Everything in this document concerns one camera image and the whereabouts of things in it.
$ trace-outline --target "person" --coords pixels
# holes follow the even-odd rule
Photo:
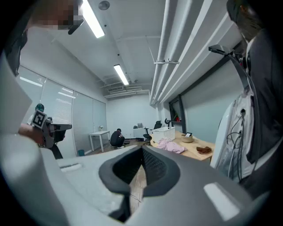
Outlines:
[[[21,50],[27,43],[28,29],[33,26],[68,29],[74,24],[74,17],[78,15],[82,3],[83,0],[35,1],[18,21],[4,46],[7,62],[15,76],[18,75]],[[21,124],[18,133],[30,137],[36,143],[43,143],[41,130],[31,125]]]
[[[43,104],[37,104],[36,105],[36,107],[35,107],[35,110],[39,110],[39,111],[41,111],[41,112],[44,112],[44,105]],[[34,115],[32,114],[31,116],[30,116],[30,118],[28,119],[28,121],[27,121],[27,124],[28,125],[31,125],[31,121],[32,121],[32,118],[34,117]]]
[[[243,37],[243,46],[250,48],[249,73],[256,89],[261,124],[261,146],[257,149],[253,139],[247,154],[248,161],[254,163],[276,144],[282,144],[283,71],[268,31],[247,1],[228,0],[227,11]],[[253,198],[270,190],[279,149],[280,146],[259,169],[240,181]]]
[[[117,129],[114,133],[112,133],[110,138],[110,144],[114,147],[123,148],[125,137],[121,134],[122,130]]]

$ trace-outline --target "white ceiling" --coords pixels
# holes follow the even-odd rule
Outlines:
[[[110,7],[106,11],[98,8],[100,1],[89,0],[89,3],[105,36],[96,38],[86,21],[72,35],[66,30],[50,33],[102,80],[100,86],[121,81],[113,68],[115,64],[121,65],[132,83],[138,80],[139,84],[152,84],[155,65],[149,46],[156,60],[165,0],[108,0]]]

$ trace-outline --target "air vent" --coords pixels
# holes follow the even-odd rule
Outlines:
[[[115,91],[121,91],[121,90],[124,90],[124,87],[114,87],[114,88],[107,89],[109,93],[115,92]]]

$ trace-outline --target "office chair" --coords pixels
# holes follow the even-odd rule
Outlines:
[[[155,125],[154,125],[154,129],[159,129],[161,128],[162,124],[161,124],[161,121],[156,121]],[[152,139],[152,137],[149,135],[149,132],[148,132],[148,128],[145,128],[146,129],[146,134],[144,134],[144,138],[148,139],[149,141],[145,142],[143,145],[145,145],[146,143],[149,143],[150,144],[150,141]]]

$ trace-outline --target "pink cloth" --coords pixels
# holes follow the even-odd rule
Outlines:
[[[166,151],[172,151],[175,153],[182,153],[183,151],[186,151],[187,148],[180,146],[179,144],[176,144],[174,142],[172,142],[170,139],[168,138],[162,138],[159,142],[158,142],[158,148],[164,149]]]

